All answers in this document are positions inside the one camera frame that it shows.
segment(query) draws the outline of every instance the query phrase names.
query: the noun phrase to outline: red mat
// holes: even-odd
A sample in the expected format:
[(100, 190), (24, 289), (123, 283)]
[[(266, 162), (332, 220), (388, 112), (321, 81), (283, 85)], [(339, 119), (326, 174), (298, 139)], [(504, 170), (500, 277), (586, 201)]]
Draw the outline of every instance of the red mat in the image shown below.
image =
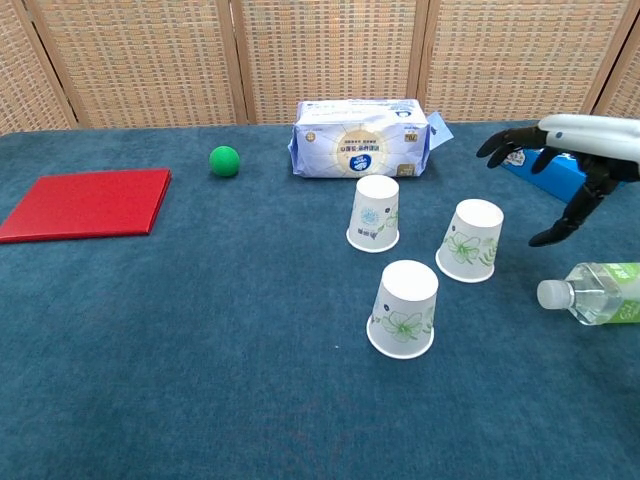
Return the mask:
[(0, 243), (148, 235), (169, 169), (40, 177), (0, 226)]

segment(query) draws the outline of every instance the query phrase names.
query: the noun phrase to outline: tissue package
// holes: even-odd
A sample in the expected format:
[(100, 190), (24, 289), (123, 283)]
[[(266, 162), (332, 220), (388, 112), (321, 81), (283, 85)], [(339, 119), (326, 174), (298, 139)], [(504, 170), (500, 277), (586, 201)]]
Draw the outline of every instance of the tissue package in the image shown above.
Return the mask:
[(303, 177), (419, 176), (429, 121), (417, 100), (327, 100), (298, 104), (289, 152)]
[(585, 181), (576, 159), (570, 154), (557, 155), (540, 173), (531, 173), (531, 167), (542, 150), (524, 149), (509, 154), (502, 163), (510, 172), (536, 185), (542, 190), (568, 203)]

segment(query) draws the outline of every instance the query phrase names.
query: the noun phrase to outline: robotic hand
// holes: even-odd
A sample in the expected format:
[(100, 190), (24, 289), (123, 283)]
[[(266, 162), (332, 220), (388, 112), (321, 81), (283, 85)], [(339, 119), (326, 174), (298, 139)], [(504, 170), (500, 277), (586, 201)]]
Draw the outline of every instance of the robotic hand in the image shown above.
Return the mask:
[(619, 182), (640, 180), (640, 120), (592, 115), (550, 115), (537, 126), (496, 133), (478, 150), (493, 153), (487, 163), (495, 168), (523, 148), (543, 149), (531, 168), (540, 173), (560, 153), (570, 153), (586, 175), (582, 187), (553, 226), (529, 240), (532, 247), (561, 242), (575, 232)]

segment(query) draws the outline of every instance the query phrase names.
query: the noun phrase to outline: paper cup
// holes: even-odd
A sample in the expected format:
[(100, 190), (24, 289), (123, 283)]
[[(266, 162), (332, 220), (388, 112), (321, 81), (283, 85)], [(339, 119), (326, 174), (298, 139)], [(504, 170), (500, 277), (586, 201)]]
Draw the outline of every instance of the paper cup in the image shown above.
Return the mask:
[(491, 202), (477, 198), (460, 202), (436, 252), (442, 273), (466, 283), (490, 278), (503, 220), (502, 210)]
[(387, 265), (367, 321), (371, 344), (399, 360), (416, 358), (429, 350), (437, 292), (438, 277), (426, 265), (413, 260)]
[(384, 175), (358, 180), (347, 230), (348, 242), (358, 250), (384, 252), (398, 243), (398, 182)]

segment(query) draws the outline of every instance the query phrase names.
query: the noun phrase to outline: white bottle cap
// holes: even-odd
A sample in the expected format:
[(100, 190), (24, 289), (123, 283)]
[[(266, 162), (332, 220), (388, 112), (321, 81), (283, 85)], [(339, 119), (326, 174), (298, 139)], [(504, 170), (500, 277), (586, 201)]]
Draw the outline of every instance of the white bottle cap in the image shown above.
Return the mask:
[(544, 280), (538, 284), (538, 303), (547, 310), (569, 308), (574, 297), (573, 288), (563, 280)]

